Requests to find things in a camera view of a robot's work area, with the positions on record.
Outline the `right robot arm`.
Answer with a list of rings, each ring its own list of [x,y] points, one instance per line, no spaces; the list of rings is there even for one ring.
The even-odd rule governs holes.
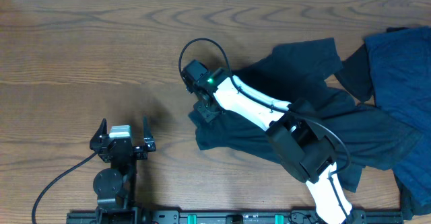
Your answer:
[[[319,120],[297,111],[302,102],[277,100],[248,86],[225,69],[183,69],[180,75],[211,114],[235,112],[262,129],[283,168],[306,184],[325,223],[352,223],[352,204],[345,197],[336,151],[344,144]]]

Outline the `blue garment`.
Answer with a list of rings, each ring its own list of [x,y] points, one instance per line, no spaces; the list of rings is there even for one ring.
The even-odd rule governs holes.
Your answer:
[[[365,39],[376,105],[423,137],[393,167],[405,219],[430,214],[430,27]]]

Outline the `dark teal t-shirt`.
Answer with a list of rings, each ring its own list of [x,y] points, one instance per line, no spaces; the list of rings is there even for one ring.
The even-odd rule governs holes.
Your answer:
[[[425,136],[376,107],[356,105],[342,89],[328,87],[326,78],[343,67],[333,38],[280,44],[272,53],[249,67],[234,71],[247,85],[272,98],[310,103],[324,125],[352,154],[352,163],[338,175],[341,186],[355,192],[366,166],[392,169],[407,160]],[[242,116],[227,112],[206,123],[198,112],[189,118],[196,125],[200,150],[229,147],[280,164],[265,133]]]

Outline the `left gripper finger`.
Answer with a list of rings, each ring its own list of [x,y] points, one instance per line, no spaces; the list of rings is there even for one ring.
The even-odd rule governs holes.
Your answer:
[[[92,143],[99,143],[103,136],[107,134],[107,121],[105,118],[102,119],[100,126],[94,136],[92,137]]]
[[[149,122],[146,116],[143,117],[143,140],[148,147],[154,145],[154,137],[151,133]]]

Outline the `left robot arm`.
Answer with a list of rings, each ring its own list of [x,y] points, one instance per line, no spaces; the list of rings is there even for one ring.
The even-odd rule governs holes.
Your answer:
[[[97,194],[95,222],[151,223],[151,212],[135,202],[137,162],[146,160],[149,152],[156,151],[147,118],[143,119],[142,145],[134,146],[131,126],[120,125],[108,129],[104,119],[90,140],[90,149],[103,162],[110,164],[93,181],[93,189]]]

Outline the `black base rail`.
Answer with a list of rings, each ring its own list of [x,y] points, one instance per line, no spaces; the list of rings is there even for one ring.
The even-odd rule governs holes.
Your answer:
[[[315,211],[295,210],[290,212],[178,212],[154,211],[148,217],[133,213],[107,214],[97,217],[94,212],[74,212],[67,214],[67,224],[318,224],[324,221]]]

